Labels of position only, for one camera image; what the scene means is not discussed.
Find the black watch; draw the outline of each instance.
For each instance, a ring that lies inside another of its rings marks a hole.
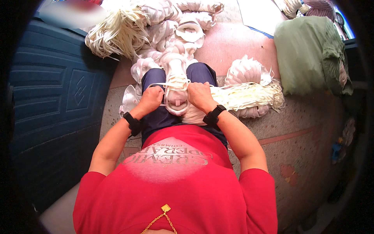
[[[226,108],[222,105],[217,105],[214,110],[209,112],[204,118],[203,121],[204,123],[208,124],[209,126],[212,126],[214,128],[218,128],[217,123],[218,123],[218,115],[226,110]]]
[[[129,123],[129,129],[131,130],[131,136],[136,136],[141,131],[140,121],[134,119],[129,112],[123,115],[123,118]]]

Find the gold pendant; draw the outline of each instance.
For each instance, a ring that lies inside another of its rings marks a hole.
[[[162,211],[164,211],[164,213],[168,212],[169,210],[171,210],[170,206],[168,204],[165,204],[161,207]]]

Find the person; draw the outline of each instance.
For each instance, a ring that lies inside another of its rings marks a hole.
[[[304,3],[311,7],[306,16],[327,16],[332,22],[335,22],[334,4],[330,0],[304,0]]]
[[[216,109],[204,63],[187,68],[188,100],[208,114]],[[119,120],[97,145],[82,177],[73,212],[79,233],[277,233],[274,179],[251,131],[223,110],[217,125],[182,124],[164,106],[162,69],[142,78],[142,98],[130,111],[141,120],[142,150],[116,162],[131,133]],[[240,162],[237,179],[227,142]]]

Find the green cloth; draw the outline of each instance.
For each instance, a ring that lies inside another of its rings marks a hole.
[[[327,89],[336,96],[352,95],[345,45],[329,18],[305,16],[286,20],[277,25],[274,43],[285,95]],[[339,83],[340,61],[348,77],[344,88]]]

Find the knee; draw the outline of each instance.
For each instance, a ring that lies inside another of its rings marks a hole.
[[[165,75],[165,71],[161,68],[151,68],[149,69],[143,77],[147,76],[147,75],[150,75],[150,76],[164,76]]]
[[[165,79],[165,71],[162,70],[161,68],[151,68],[149,69],[142,77],[141,81],[142,83],[144,83],[145,79],[147,77],[154,77],[156,78],[157,82],[159,82],[158,80],[163,80]]]
[[[189,65],[187,68],[187,70],[194,70],[194,69],[208,69],[208,68],[206,67],[205,63],[201,63],[201,62],[193,63]]]

